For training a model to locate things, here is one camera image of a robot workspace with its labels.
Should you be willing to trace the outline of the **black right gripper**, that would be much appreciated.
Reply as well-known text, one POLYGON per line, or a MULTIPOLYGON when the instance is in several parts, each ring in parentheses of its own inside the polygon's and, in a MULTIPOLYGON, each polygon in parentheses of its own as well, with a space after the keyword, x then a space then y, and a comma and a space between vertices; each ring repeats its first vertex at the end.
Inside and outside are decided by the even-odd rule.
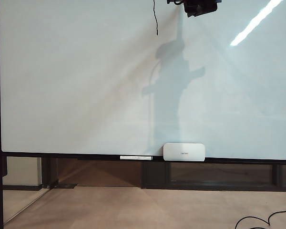
POLYGON ((212 13, 217 11, 218 3, 221 3, 221 0, 167 0, 167 4, 171 2, 175 5, 183 5, 184 11, 187 14, 187 17, 197 17, 204 14, 212 13))

